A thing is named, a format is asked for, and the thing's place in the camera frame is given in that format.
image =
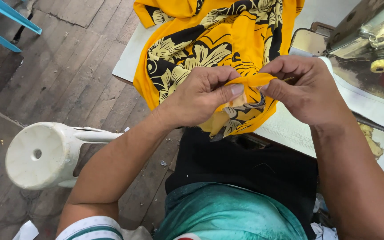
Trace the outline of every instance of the fingernail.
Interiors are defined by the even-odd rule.
[[[232,91],[232,95],[237,96],[244,92],[244,85],[241,83],[235,83],[230,86],[230,90]]]
[[[268,87],[269,87],[269,83],[266,84],[266,85],[263,85],[263,86],[260,88],[260,90],[266,90],[266,89],[268,89]]]

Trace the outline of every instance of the teal shirt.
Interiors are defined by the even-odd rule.
[[[154,240],[192,233],[202,240],[307,240],[284,205],[263,194],[217,183],[194,183],[166,198],[166,217]]]

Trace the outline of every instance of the yellow knob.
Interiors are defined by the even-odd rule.
[[[371,63],[371,71],[373,73],[384,73],[384,59],[379,59]]]

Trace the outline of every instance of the person's left hand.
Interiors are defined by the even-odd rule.
[[[241,75],[231,66],[194,68],[152,114],[167,128],[197,126],[207,121],[218,106],[243,93],[243,84],[224,86],[238,77]]]

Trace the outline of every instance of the striped sleeve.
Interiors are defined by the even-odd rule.
[[[81,219],[59,234],[56,240],[124,240],[120,225],[108,216]]]

